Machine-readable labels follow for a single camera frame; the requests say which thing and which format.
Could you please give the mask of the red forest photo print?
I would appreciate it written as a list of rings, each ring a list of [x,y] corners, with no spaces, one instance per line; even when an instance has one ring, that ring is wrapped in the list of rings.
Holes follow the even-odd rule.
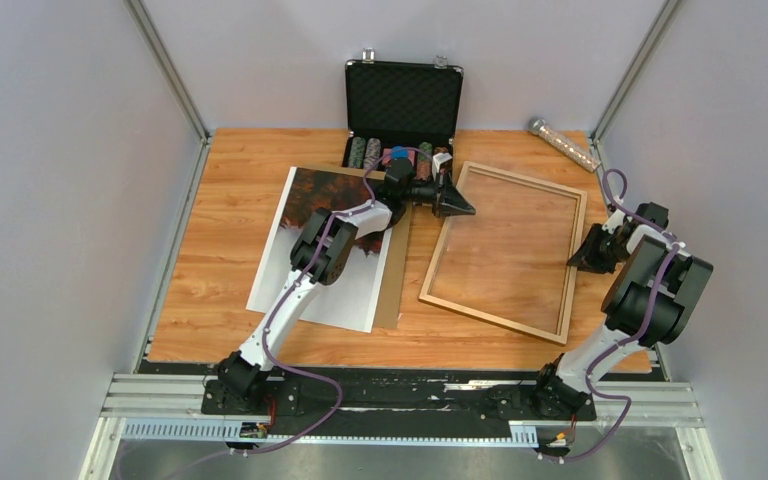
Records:
[[[292,167],[266,240],[246,309],[265,313],[288,278],[291,249],[318,208],[349,210],[370,199],[378,181],[353,169]],[[391,233],[370,233],[355,241],[343,273],[311,301],[304,321],[369,333],[374,325]]]

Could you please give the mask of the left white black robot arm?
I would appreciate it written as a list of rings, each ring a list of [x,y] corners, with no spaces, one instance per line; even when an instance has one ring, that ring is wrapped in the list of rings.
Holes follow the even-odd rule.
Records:
[[[291,169],[249,298],[264,316],[216,367],[224,406],[262,409],[299,320],[370,331],[389,231],[410,206],[427,205],[437,217],[474,214],[452,180],[451,154],[416,157],[386,154],[366,170]]]

